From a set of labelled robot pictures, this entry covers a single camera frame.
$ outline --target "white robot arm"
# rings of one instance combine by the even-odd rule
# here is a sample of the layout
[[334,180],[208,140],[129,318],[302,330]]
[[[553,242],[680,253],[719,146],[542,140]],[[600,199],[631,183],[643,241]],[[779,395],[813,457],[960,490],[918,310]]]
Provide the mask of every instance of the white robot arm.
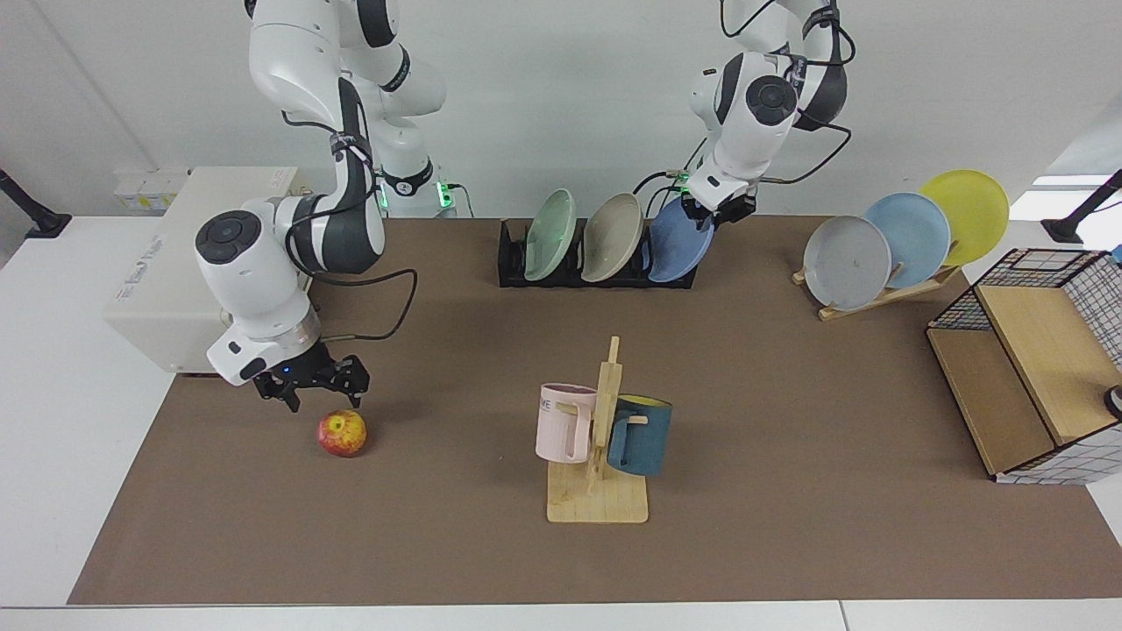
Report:
[[246,8],[254,83],[289,125],[330,131],[337,188],[250,200],[200,229],[200,269],[233,320],[206,356],[231,384],[252,379],[261,396],[293,411],[301,387],[342,392],[357,406],[369,376],[355,356],[331,358],[297,269],[361,274],[378,260],[379,175],[395,185],[394,200],[427,191],[423,205],[441,208],[424,145],[401,117],[439,110],[443,82],[396,42],[393,0],[246,0]]
[[[703,71],[690,99],[709,135],[701,165],[691,165],[683,207],[717,225],[755,211],[756,186],[792,127],[813,131],[830,124],[846,99],[843,65],[849,60],[842,58],[840,42],[848,36],[836,0],[749,1],[737,13],[745,26],[723,28],[748,51],[723,71]],[[791,17],[800,27],[801,55],[788,37]]]

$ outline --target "brown table mat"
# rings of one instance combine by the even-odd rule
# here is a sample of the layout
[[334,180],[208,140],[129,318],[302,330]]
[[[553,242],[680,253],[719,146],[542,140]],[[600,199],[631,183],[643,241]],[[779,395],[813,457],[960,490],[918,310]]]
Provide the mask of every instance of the brown table mat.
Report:
[[[373,375],[373,442],[334,458],[298,414],[175,379],[73,604],[461,604],[1122,596],[1083,487],[990,482],[925,338],[962,292],[822,323],[791,284],[821,218],[717,235],[695,289],[500,290],[494,221],[389,221],[377,271],[421,272]],[[381,332],[407,280],[318,286],[328,333]],[[537,386],[675,405],[643,525],[545,521]]]

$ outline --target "mug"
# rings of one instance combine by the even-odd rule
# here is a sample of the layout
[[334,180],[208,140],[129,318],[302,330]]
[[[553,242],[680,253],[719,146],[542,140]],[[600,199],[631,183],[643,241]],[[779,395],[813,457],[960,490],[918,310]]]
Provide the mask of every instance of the mug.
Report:
[[666,452],[671,410],[670,403],[659,399],[620,394],[611,423],[608,464],[632,475],[659,475]]
[[534,451],[554,463],[588,460],[595,409],[596,391],[590,387],[560,383],[543,385]]

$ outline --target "red apple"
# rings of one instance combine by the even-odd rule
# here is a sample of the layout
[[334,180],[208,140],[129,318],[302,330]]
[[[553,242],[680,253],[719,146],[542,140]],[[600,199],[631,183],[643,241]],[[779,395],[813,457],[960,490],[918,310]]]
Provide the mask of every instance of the red apple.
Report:
[[337,410],[323,417],[315,438],[328,454],[350,458],[366,443],[366,423],[355,410]]

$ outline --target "white table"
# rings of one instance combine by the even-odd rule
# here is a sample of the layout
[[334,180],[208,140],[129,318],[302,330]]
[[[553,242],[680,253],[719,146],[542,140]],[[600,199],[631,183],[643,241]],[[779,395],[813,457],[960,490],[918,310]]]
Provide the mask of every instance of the white table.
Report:
[[[1122,600],[456,607],[63,607],[172,376],[101,320],[151,218],[75,218],[0,269],[0,629],[1115,629]],[[1006,246],[1050,246],[1014,225]],[[1122,533],[1122,479],[1093,488]]]

